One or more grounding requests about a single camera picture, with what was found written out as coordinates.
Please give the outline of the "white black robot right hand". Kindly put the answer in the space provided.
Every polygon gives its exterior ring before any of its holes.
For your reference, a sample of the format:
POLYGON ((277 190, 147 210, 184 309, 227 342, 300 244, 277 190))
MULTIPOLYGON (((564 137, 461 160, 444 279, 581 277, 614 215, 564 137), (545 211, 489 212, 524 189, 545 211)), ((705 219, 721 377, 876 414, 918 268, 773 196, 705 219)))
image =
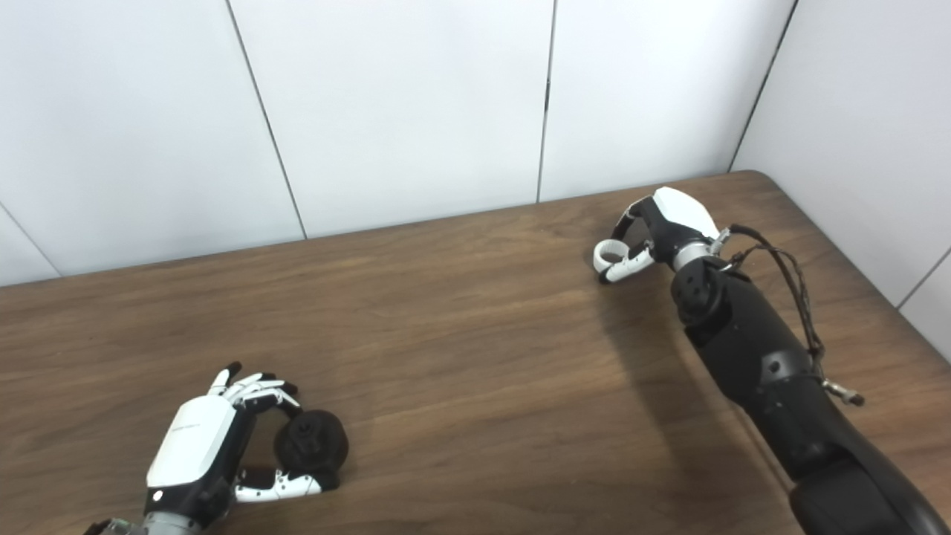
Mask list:
POLYGON ((679 271, 695 259, 716 256, 721 244, 721 231, 702 203, 678 189, 659 187, 624 210, 611 236, 594 247, 592 267, 599 282, 609 285, 652 265, 679 271), (624 237, 636 222, 645 224, 646 239, 632 247, 624 237))

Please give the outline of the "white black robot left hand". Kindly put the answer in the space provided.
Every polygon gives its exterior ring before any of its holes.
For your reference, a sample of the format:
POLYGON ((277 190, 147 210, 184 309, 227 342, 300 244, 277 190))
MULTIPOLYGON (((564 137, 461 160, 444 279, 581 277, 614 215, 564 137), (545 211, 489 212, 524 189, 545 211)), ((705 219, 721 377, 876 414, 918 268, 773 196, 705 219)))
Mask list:
POLYGON ((201 534, 234 505, 277 502, 336 490, 350 444, 339 417, 306 410, 298 389, 275 374, 238 378, 225 366, 203 395, 177 410, 146 474, 143 534, 201 534), (274 467, 244 464, 258 417, 282 411, 274 467))

